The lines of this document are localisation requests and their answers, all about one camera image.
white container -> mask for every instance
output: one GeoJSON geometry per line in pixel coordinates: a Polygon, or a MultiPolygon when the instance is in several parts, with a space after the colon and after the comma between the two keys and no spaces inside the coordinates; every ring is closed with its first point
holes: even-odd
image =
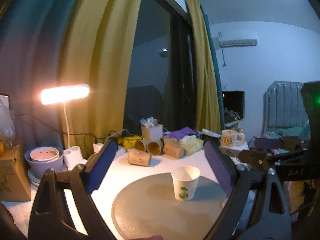
{"type": "Polygon", "coordinates": [[[142,136],[150,140],[152,142],[154,141],[159,141],[163,137],[163,132],[162,132],[162,124],[158,124],[155,127],[144,127],[143,125],[141,126],[141,131],[142,131],[142,136]]]}
{"type": "Polygon", "coordinates": [[[184,166],[171,172],[174,196],[179,201],[193,199],[198,185],[200,170],[193,166],[184,166]]]}
{"type": "Polygon", "coordinates": [[[36,163],[52,161],[58,157],[59,151],[53,147],[38,147],[30,153],[31,160],[36,163]]]}
{"type": "Polygon", "coordinates": [[[72,170],[77,164],[86,164],[87,160],[82,157],[79,146],[72,146],[63,151],[63,161],[72,170]]]}

white tablecloth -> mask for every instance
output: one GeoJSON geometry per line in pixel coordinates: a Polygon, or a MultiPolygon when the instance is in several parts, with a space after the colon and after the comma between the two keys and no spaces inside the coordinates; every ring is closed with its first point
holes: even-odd
{"type": "MultiPolygon", "coordinates": [[[[201,171],[202,176],[217,182],[217,179],[204,156],[203,150],[180,160],[176,160],[167,155],[153,156],[149,167],[129,165],[127,162],[127,153],[125,153],[124,149],[121,149],[116,153],[116,157],[103,179],[100,188],[92,193],[92,198],[102,218],[105,220],[106,224],[117,239],[123,240],[113,225],[111,218],[111,206],[116,195],[125,186],[137,179],[153,174],[171,172],[175,168],[187,165],[197,167],[201,171]]],[[[13,215],[17,227],[25,235],[27,235],[28,232],[29,217],[36,190],[37,187],[31,185],[32,201],[2,202],[13,215]]],[[[79,232],[86,234],[85,228],[78,215],[71,191],[65,190],[65,193],[76,229],[79,232]]]]}

cartoon print mug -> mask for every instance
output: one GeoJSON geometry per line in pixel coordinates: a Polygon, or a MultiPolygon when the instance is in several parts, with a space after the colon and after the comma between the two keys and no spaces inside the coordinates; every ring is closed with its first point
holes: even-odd
{"type": "Polygon", "coordinates": [[[223,130],[221,132],[221,147],[232,148],[235,146],[240,146],[243,145],[244,141],[245,136],[243,133],[238,133],[235,130],[223,130]]]}

teal curtain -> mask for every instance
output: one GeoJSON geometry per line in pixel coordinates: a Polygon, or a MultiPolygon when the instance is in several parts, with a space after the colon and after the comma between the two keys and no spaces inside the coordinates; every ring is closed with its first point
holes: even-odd
{"type": "Polygon", "coordinates": [[[221,130],[223,130],[225,128],[224,107],[223,107],[222,87],[221,87],[221,80],[220,80],[220,73],[219,73],[217,55],[216,55],[216,51],[215,51],[214,46],[213,46],[213,41],[212,41],[211,32],[210,32],[210,25],[209,25],[208,15],[204,13],[202,4],[200,5],[200,8],[201,8],[201,11],[202,11],[202,14],[203,14],[205,27],[207,29],[207,34],[208,34],[208,39],[209,39],[209,45],[210,45],[213,68],[214,68],[214,74],[215,74],[216,85],[217,85],[218,103],[219,103],[219,112],[220,112],[220,127],[221,127],[221,130]]]}
{"type": "MultiPolygon", "coordinates": [[[[11,0],[0,19],[0,92],[15,114],[33,114],[61,130],[58,107],[43,106],[42,89],[58,85],[63,38],[76,0],[11,0]]],[[[24,148],[62,147],[59,133],[30,116],[15,118],[24,148]]]]}

purple cloth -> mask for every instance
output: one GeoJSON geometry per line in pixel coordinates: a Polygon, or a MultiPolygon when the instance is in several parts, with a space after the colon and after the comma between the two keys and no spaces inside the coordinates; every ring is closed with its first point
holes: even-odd
{"type": "Polygon", "coordinates": [[[185,127],[185,128],[182,128],[178,131],[174,131],[174,132],[170,133],[169,138],[176,138],[177,141],[180,141],[186,135],[197,135],[197,133],[195,131],[193,131],[191,128],[185,127]]]}

